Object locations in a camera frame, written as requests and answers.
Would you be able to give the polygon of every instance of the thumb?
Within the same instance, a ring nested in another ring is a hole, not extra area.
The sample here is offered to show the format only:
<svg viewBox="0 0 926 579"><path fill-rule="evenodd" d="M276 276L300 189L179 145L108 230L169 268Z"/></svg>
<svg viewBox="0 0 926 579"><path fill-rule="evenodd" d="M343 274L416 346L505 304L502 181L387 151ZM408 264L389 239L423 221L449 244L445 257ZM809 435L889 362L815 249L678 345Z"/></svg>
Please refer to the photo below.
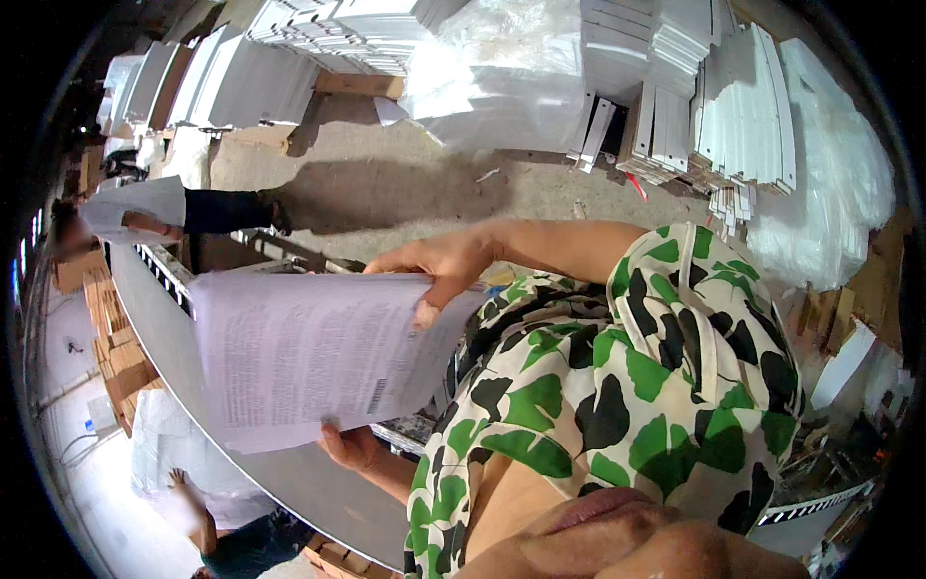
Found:
<svg viewBox="0 0 926 579"><path fill-rule="evenodd" d="M439 275L434 278L434 285L425 292L415 309L412 328L418 331L430 330L441 312L453 298L459 296L469 287L466 280L456 276Z"/></svg>

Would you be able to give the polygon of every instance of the person's arm raised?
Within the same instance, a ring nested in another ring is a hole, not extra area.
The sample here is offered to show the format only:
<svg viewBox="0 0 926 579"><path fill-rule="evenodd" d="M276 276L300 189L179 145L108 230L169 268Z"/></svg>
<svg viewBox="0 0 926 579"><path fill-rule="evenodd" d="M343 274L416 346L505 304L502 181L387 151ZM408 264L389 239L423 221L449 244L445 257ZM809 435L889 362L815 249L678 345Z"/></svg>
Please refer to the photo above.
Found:
<svg viewBox="0 0 926 579"><path fill-rule="evenodd" d="M492 220L419 239L375 258L364 273L420 271L434 286L419 302L414 325L429 328L444 306L496 261L605 283L631 244L647 230L621 221Z"/></svg>

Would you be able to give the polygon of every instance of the wrapped package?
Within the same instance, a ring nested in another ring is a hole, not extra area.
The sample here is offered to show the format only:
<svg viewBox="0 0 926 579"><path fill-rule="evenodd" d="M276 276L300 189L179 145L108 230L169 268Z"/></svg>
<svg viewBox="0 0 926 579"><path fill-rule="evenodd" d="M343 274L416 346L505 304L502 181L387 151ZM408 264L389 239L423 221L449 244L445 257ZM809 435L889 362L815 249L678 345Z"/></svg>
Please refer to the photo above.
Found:
<svg viewBox="0 0 926 579"><path fill-rule="evenodd" d="M869 230L894 213L894 171L871 125L807 46L793 39L780 52L797 187L759 199L747 244L786 282L832 290L858 272Z"/></svg>
<svg viewBox="0 0 926 579"><path fill-rule="evenodd" d="M197 522L168 488L174 467L187 471L217 529L236 529L276 507L206 438L170 392L143 390L132 426L131 490L179 533L189 535Z"/></svg>
<svg viewBox="0 0 926 579"><path fill-rule="evenodd" d="M472 0L415 50L399 105L457 151L564 153L584 97L578 0Z"/></svg>

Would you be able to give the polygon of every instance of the wooden plank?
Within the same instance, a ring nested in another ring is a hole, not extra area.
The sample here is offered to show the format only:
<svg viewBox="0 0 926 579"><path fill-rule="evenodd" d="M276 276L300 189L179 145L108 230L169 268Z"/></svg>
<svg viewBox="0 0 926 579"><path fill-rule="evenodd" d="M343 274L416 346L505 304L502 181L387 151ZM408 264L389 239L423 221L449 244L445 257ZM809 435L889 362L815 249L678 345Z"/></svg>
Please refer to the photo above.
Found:
<svg viewBox="0 0 926 579"><path fill-rule="evenodd" d="M322 70L315 81L315 90L323 93L353 93L385 96L398 100L402 96L404 79L397 76L338 74Z"/></svg>

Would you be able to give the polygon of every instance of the cardboard box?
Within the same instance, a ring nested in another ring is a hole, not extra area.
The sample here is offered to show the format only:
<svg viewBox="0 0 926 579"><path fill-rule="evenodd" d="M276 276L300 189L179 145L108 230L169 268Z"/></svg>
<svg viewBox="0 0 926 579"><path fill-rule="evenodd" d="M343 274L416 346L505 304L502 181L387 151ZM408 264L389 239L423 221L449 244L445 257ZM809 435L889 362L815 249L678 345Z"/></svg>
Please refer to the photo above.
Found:
<svg viewBox="0 0 926 579"><path fill-rule="evenodd" d="M109 274L106 258L102 249L91 251L82 258L70 263L57 262L55 265L55 287L62 294L76 292L83 287L83 274L93 270L105 270Z"/></svg>
<svg viewBox="0 0 926 579"><path fill-rule="evenodd" d="M338 74L323 70L315 81L320 93L353 93L366 96L385 96L398 100L402 96L405 80L397 76L365 74Z"/></svg>

